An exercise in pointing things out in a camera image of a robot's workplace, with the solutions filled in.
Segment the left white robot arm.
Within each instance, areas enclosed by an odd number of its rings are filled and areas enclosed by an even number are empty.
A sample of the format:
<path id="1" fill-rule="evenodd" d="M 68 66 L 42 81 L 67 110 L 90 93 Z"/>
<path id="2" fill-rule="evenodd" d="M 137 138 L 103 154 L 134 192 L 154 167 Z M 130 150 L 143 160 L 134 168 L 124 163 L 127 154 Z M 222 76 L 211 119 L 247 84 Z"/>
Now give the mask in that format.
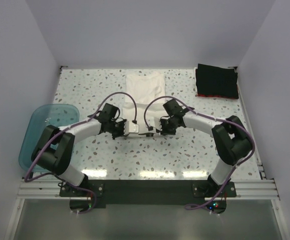
<path id="1" fill-rule="evenodd" d="M 103 133 L 111 134 L 113 139 L 125 136 L 127 120 L 119 113 L 118 107 L 106 103 L 101 110 L 72 125 L 46 126 L 32 152 L 30 168 L 39 166 L 71 185 L 77 196 L 85 195 L 88 176 L 72 165 L 73 148 L 86 138 Z"/>

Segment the folded black t shirt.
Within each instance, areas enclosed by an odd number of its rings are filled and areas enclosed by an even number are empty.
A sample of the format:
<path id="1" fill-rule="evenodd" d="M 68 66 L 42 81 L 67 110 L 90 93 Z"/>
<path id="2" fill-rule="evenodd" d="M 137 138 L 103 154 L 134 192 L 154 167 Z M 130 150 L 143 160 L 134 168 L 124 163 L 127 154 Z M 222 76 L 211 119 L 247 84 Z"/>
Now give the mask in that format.
<path id="1" fill-rule="evenodd" d="M 221 68 L 198 64 L 195 69 L 196 88 L 206 85 L 237 85 L 238 73 L 235 68 Z"/>

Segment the white t shirt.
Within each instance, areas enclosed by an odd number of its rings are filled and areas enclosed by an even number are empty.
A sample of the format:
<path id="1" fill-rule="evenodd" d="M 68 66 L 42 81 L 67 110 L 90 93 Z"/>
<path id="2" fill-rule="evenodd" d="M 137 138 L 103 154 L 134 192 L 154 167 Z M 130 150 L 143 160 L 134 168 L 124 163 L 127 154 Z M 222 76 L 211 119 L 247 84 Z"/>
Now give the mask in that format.
<path id="1" fill-rule="evenodd" d="M 134 120 L 134 104 L 137 105 L 137 124 L 139 125 L 139 132 L 132 133 L 129 136 L 134 138 L 148 137 L 155 135 L 154 130 L 149 131 L 144 122 L 144 111 L 147 105 L 158 97 L 165 95 L 165 76 L 160 72 L 153 72 L 149 75 L 126 75 L 126 89 L 125 92 L 133 97 L 130 99 L 125 97 L 122 107 L 122 118 L 128 121 Z"/>

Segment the aluminium frame rail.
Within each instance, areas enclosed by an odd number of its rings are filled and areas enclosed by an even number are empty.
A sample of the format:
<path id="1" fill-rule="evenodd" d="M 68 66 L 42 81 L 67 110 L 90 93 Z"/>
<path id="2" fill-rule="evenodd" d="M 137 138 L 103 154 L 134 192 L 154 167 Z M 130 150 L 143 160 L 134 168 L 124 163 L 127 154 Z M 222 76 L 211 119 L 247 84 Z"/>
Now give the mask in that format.
<path id="1" fill-rule="evenodd" d="M 93 162 L 90 159 L 75 161 L 74 166 L 93 180 L 204 180 L 214 169 L 215 160 L 179 160 L 164 157 L 155 160 L 133 156 L 129 159 L 110 159 Z M 239 200 L 277 200 L 278 190 L 274 180 L 265 178 L 262 165 L 254 158 L 234 172 Z M 21 182 L 17 196 L 24 199 L 58 198 L 58 180 L 42 177 L 33 182 Z"/>

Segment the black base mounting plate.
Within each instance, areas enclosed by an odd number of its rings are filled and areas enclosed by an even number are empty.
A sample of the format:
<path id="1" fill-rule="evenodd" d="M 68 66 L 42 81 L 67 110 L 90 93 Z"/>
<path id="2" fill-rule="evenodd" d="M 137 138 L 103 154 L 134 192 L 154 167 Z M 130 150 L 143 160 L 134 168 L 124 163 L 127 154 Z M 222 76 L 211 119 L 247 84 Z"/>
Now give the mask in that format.
<path id="1" fill-rule="evenodd" d="M 227 198 L 237 196 L 235 184 L 225 187 L 208 180 L 89 180 L 84 187 L 59 183 L 59 195 L 70 198 L 71 210 L 104 209 L 108 205 L 202 205 L 215 197 L 206 208 L 222 213 Z"/>

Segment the folded red t shirt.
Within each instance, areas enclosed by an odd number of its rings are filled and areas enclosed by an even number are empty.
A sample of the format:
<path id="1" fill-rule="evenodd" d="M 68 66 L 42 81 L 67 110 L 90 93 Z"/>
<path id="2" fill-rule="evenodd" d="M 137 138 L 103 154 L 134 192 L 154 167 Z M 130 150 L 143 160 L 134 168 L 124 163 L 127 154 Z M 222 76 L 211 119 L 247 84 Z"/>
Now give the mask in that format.
<path id="1" fill-rule="evenodd" d="M 239 90 L 237 85 L 204 85 L 197 88 L 197 96 L 236 100 L 239 98 Z"/>

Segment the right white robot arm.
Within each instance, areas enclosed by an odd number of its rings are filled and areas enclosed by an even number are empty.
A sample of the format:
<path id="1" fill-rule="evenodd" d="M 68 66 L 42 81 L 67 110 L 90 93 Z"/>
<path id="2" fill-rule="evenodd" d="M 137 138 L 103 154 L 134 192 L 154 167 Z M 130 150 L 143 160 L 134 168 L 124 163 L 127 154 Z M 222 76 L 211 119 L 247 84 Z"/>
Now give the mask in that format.
<path id="1" fill-rule="evenodd" d="M 207 190 L 212 196 L 219 196 L 225 191 L 234 169 L 255 151 L 255 142 L 245 129 L 241 120 L 232 115 L 229 118 L 215 118 L 195 112 L 187 106 L 180 106 L 175 99 L 163 104 L 168 118 L 160 120 L 161 134 L 174 135 L 176 129 L 190 128 L 209 134 L 216 146 L 219 161 L 208 176 Z"/>

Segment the teal transparent plastic bin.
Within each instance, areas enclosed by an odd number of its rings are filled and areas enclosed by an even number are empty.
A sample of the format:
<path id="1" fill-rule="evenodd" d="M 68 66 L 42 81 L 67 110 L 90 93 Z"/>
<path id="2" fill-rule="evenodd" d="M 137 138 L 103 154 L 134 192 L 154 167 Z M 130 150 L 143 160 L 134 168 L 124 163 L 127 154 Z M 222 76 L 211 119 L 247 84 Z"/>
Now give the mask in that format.
<path id="1" fill-rule="evenodd" d="M 18 163 L 24 171 L 32 164 L 31 155 L 46 126 L 67 126 L 79 121 L 79 110 L 70 104 L 46 104 L 37 108 L 29 121 L 20 149 Z"/>

